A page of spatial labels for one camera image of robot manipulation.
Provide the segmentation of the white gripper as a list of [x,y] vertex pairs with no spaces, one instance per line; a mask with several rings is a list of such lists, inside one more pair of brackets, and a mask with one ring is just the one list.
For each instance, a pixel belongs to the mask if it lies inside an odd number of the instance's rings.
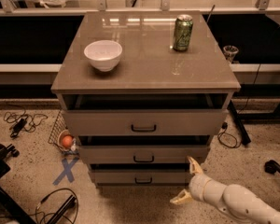
[[227,186],[204,175],[201,165],[191,156],[188,156],[188,161],[189,172],[195,175],[190,180],[189,191],[183,189],[170,200],[170,203],[175,205],[185,204],[191,202],[193,198],[196,201],[208,203],[215,208],[224,207],[223,192]]

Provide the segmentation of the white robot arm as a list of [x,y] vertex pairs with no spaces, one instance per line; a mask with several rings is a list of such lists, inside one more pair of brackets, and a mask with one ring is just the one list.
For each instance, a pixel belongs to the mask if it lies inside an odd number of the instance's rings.
[[222,184],[203,172],[201,165],[188,156],[189,187],[178,193],[170,203],[179,205],[193,200],[215,207],[238,224],[280,224],[280,212],[266,204],[249,189]]

